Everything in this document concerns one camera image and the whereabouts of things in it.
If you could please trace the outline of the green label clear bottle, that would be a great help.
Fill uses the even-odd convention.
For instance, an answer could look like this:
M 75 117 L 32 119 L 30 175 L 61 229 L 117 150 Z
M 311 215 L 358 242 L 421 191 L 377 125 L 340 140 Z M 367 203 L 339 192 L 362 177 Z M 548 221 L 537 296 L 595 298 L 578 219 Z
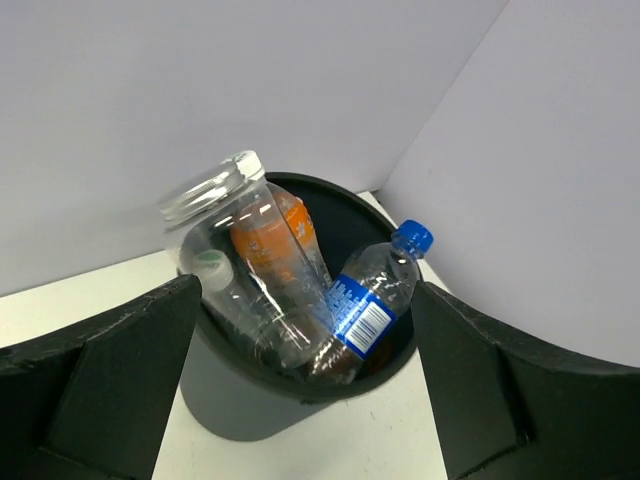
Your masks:
M 234 282 L 234 268 L 228 256 L 221 250 L 209 249 L 196 255 L 193 270 L 200 280 L 204 296 L 220 294 Z

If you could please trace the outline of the Pepsi label clear bottle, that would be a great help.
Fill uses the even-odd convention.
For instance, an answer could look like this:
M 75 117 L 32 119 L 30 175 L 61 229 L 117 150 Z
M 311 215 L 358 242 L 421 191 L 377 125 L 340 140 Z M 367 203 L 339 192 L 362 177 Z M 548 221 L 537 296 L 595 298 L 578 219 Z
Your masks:
M 390 240 L 364 247 L 345 263 L 326 293 L 330 337 L 309 370 L 312 381 L 349 384 L 374 348 L 411 306 L 418 262 L 434 242 L 421 223 L 406 220 Z

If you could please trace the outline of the orange label juice bottle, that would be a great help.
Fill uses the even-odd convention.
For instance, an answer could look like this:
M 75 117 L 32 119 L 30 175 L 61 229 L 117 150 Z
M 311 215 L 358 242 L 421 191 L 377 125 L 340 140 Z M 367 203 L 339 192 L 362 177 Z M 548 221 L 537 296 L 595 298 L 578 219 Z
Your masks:
M 312 318 L 317 295 L 331 277 L 303 201 L 269 184 L 231 207 L 232 245 L 265 307 L 298 322 Z

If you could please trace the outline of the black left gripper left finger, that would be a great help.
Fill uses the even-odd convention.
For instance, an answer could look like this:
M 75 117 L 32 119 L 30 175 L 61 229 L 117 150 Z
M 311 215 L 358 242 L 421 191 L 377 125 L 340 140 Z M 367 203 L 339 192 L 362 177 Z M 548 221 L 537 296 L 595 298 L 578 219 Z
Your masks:
M 2 478 L 151 478 L 200 299 L 182 275 L 2 348 Z

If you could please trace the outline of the clear plastic bottle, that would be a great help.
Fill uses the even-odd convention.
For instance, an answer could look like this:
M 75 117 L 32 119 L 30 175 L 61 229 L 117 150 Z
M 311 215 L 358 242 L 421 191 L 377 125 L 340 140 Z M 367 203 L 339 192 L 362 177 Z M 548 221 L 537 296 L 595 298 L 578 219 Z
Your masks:
M 221 250 L 230 259 L 233 284 L 212 296 L 204 296 L 202 288 L 205 307 L 230 341 L 257 363 L 292 371 L 312 361 L 329 336 L 333 318 L 325 303 L 328 288 L 317 295 L 313 317 L 298 322 L 266 308 L 249 282 L 230 238 L 231 203 L 269 184 L 257 153 L 243 150 L 176 187 L 159 200 L 158 208 L 166 251 L 179 272 L 196 276 L 193 260 L 205 250 Z

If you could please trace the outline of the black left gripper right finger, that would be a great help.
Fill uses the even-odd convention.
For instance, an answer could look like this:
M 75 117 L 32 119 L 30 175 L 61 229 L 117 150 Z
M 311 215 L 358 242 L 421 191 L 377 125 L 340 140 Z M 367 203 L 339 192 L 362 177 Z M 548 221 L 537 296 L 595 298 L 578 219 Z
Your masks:
M 411 313 L 451 479 L 635 479 L 639 372 L 483 314 L 433 283 Z

